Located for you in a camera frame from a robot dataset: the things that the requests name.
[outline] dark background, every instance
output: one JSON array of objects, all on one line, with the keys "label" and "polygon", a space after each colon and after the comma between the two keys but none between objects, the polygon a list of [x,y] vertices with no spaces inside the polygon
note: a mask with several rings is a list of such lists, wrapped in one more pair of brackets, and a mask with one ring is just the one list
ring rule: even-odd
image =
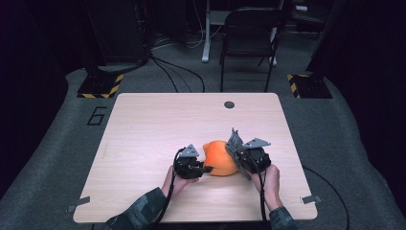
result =
[{"label": "dark background", "polygon": [[[111,3],[107,0],[1,2],[0,196],[34,153],[56,116],[68,89],[68,73],[83,68],[83,63],[105,65],[109,61],[145,58],[150,35],[165,26],[171,31],[170,23],[189,26],[170,34],[179,40],[186,39],[186,30],[196,30],[191,1],[165,2],[176,6],[173,9],[178,12],[164,26],[159,25],[162,18],[154,11],[159,8],[153,7],[159,0],[150,1],[148,6],[140,1],[147,16],[141,24],[128,8],[135,6],[132,0],[114,1],[117,8],[107,9],[100,9],[101,4]],[[252,4],[232,2],[231,8]],[[196,1],[203,23],[204,3]],[[336,3],[338,10],[333,11],[309,70],[325,73],[340,89],[355,116],[371,163],[384,175],[406,214],[406,18],[402,12],[406,6],[384,0]],[[127,23],[111,28],[109,23],[115,20]]]}]

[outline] human hand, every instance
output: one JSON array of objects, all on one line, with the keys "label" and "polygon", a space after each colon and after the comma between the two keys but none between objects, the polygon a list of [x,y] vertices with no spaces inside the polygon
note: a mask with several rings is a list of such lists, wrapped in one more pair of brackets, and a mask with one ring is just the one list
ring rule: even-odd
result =
[{"label": "human hand", "polygon": [[[260,181],[257,173],[250,173],[255,187],[260,193]],[[271,165],[264,172],[261,173],[262,181],[264,180],[263,190],[265,195],[265,203],[269,211],[273,211],[279,207],[282,207],[282,201],[279,196],[280,191],[280,170]]]},{"label": "human hand", "polygon": [[[164,193],[164,195],[166,197],[168,197],[168,193],[169,193],[169,187],[170,187],[170,182],[172,180],[172,171],[173,171],[173,166],[170,166],[168,169],[168,173],[167,173],[167,177],[165,178],[164,184],[161,187],[162,193]],[[176,196],[177,194],[179,194],[180,192],[182,192],[182,190],[190,183],[195,183],[199,181],[199,178],[194,178],[194,179],[184,179],[180,176],[176,176],[175,180],[173,181],[173,192],[172,195]]]}]

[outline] camouflage sleeve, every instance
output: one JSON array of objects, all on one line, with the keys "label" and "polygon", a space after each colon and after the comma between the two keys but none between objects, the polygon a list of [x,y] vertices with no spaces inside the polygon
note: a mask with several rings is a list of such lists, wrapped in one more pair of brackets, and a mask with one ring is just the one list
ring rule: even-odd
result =
[{"label": "camouflage sleeve", "polygon": [[103,230],[139,230],[148,228],[164,208],[166,197],[156,188],[138,198],[120,215],[110,218]]},{"label": "camouflage sleeve", "polygon": [[272,230],[296,230],[298,226],[285,207],[273,210],[269,214]]}]

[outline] gray carpet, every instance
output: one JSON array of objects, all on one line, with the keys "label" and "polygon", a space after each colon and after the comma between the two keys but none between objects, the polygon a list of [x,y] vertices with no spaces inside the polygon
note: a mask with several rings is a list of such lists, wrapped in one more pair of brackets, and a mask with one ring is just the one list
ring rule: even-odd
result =
[{"label": "gray carpet", "polygon": [[[368,161],[356,122],[338,89],[326,80],[333,99],[293,97],[286,75],[305,74],[314,44],[314,36],[284,34],[277,55],[278,65],[269,84],[269,92],[281,99],[302,163],[335,186],[348,206],[351,229],[406,229],[406,220],[395,205],[385,179]],[[174,44],[156,48],[152,53],[193,70],[202,76],[206,92],[218,92],[220,46],[219,41],[212,42],[209,63],[201,62],[203,44],[194,49]],[[224,91],[262,92],[267,66],[260,67],[262,74],[253,74],[258,71],[257,62],[237,58],[228,61]],[[180,93],[201,92],[198,78],[176,71],[187,83],[169,70]],[[33,157],[0,201],[1,230],[91,229],[89,224],[73,222],[73,214],[66,213],[66,208],[80,196],[116,97],[77,98],[85,77],[84,70],[66,77],[69,92],[62,108]],[[149,61],[124,75],[118,93],[124,92],[175,92],[175,89],[165,73]],[[99,110],[105,114],[101,125],[87,126],[97,106],[106,107]],[[338,196],[319,176],[309,171],[305,175],[311,192],[323,201],[317,204],[318,217],[298,221],[300,228],[345,229],[346,212]]]}]

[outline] wooden table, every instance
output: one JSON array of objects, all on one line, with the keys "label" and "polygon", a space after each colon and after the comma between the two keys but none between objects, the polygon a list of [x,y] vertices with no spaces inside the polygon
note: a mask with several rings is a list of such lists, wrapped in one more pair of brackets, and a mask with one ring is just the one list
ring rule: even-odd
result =
[{"label": "wooden table", "polygon": [[[234,108],[226,108],[233,102]],[[232,128],[255,137],[281,171],[281,199],[294,219],[314,219],[314,203],[281,103],[272,93],[126,93],[118,96],[81,198],[76,222],[105,222],[144,193],[161,187],[175,153],[193,144],[227,141]],[[162,222],[261,220],[259,193],[242,174],[204,174],[172,198]]]}]

